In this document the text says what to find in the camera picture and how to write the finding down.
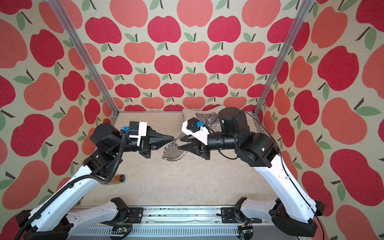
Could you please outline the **metal key organizer plate with rings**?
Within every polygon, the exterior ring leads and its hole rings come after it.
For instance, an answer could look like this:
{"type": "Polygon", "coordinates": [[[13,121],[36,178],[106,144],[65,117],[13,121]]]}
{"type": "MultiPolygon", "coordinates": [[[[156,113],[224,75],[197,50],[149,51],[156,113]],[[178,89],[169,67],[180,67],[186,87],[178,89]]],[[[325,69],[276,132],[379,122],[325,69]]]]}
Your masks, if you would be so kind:
{"type": "Polygon", "coordinates": [[[163,160],[177,162],[185,156],[185,151],[181,150],[178,145],[178,141],[184,136],[184,134],[181,134],[164,148],[163,160]]]}

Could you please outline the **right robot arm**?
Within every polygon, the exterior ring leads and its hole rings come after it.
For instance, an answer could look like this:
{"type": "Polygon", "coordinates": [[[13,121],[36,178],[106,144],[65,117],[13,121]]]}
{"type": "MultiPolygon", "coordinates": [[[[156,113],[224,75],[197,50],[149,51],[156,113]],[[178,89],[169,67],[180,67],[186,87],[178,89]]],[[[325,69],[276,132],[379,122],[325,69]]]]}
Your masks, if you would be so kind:
{"type": "Polygon", "coordinates": [[[240,223],[252,219],[271,221],[280,231],[296,237],[314,237],[323,229],[319,217],[325,205],[313,200],[300,186],[284,162],[283,154],[272,136],[254,133],[247,121],[248,113],[234,107],[218,113],[221,131],[211,128],[197,118],[182,125],[181,138],[185,145],[179,148],[205,160],[211,151],[234,150],[236,157],[254,168],[277,194],[272,201],[253,201],[242,197],[234,206],[234,215],[240,223]]]}

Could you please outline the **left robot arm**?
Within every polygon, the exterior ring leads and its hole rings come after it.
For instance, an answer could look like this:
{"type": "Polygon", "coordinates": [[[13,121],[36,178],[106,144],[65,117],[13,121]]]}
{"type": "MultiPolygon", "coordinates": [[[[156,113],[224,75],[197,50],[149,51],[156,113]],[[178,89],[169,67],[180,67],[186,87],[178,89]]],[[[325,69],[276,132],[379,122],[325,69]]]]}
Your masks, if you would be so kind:
{"type": "Polygon", "coordinates": [[[17,215],[20,230],[16,239],[66,240],[73,234],[102,222],[124,222],[129,208],[121,198],[105,205],[79,213],[70,213],[72,207],[96,185],[112,181],[122,162],[123,153],[138,152],[149,159],[151,152],[174,141],[145,122],[130,122],[122,130],[109,123],[96,127],[91,142],[97,149],[85,160],[76,174],[48,200],[31,211],[17,215]]]}

